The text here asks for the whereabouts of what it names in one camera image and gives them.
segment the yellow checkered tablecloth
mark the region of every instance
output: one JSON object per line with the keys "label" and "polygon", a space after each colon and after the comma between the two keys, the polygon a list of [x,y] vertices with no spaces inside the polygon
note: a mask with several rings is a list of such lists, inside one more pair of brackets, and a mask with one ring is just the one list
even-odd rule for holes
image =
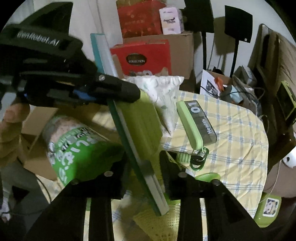
{"label": "yellow checkered tablecloth", "polygon": [[[217,142],[207,146],[210,153],[204,168],[201,171],[193,171],[193,174],[195,176],[207,172],[220,174],[222,183],[254,217],[267,176],[268,140],[263,123],[251,111],[212,97],[180,91],[179,100],[197,100],[217,134]],[[116,130],[112,117],[105,107],[95,115],[93,122],[107,130]],[[110,139],[111,141],[119,140],[116,135]],[[162,138],[162,145],[170,151],[193,152],[180,119],[178,119],[173,136]],[[55,190],[56,195],[56,183],[51,181],[46,183],[49,189]],[[135,215],[150,208],[135,177],[124,198],[113,200],[111,205],[116,241],[169,240],[155,239],[151,235],[149,237],[137,225],[139,220],[137,224],[133,220]],[[201,201],[201,208],[203,240],[207,240],[206,212],[203,201]],[[153,219],[157,223],[157,217],[153,217],[150,221],[153,222]]]}

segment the human hand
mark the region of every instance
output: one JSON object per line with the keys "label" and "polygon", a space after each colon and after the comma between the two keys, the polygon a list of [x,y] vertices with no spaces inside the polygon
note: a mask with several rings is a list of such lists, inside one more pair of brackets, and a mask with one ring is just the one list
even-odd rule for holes
{"label": "human hand", "polygon": [[22,122],[29,113],[29,104],[16,103],[7,108],[0,122],[0,168],[16,160]]}

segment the key ring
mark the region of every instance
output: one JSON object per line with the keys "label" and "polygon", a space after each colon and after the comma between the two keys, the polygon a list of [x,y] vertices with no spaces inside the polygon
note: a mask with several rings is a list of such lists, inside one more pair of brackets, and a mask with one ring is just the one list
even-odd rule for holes
{"label": "key ring", "polygon": [[190,167],[192,170],[200,171],[204,167],[209,152],[209,149],[203,147],[201,150],[196,151],[196,155],[191,156]]}

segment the red box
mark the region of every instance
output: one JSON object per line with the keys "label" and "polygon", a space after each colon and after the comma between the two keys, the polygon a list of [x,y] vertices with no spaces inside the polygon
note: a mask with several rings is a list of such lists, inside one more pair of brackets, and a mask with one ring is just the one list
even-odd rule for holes
{"label": "red box", "polygon": [[110,49],[116,54],[125,75],[172,74],[168,40],[131,42]]}
{"label": "red box", "polygon": [[118,8],[122,37],[162,34],[159,9],[164,7],[159,1],[145,1]]}

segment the green plastic package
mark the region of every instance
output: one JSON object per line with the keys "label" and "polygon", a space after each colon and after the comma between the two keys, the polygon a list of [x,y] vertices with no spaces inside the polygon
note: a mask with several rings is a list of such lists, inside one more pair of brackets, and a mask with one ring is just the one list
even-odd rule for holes
{"label": "green plastic package", "polygon": [[71,180],[88,181],[110,170],[124,149],[72,117],[55,116],[43,130],[47,156],[64,185]]}

